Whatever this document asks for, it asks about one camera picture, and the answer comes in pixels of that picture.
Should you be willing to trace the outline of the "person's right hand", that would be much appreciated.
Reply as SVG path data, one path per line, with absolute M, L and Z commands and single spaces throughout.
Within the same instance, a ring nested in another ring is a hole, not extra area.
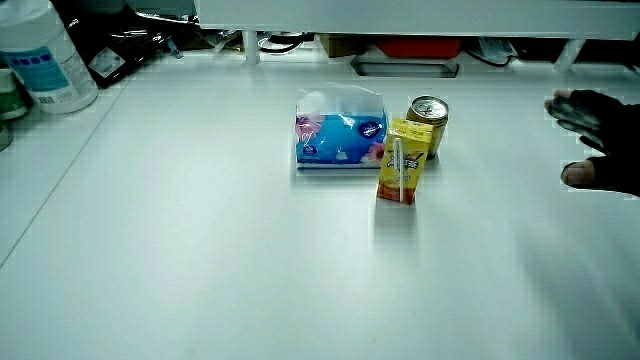
M 572 162 L 561 181 L 574 189 L 639 195 L 639 106 L 593 90 L 557 91 L 545 110 L 599 157 Z

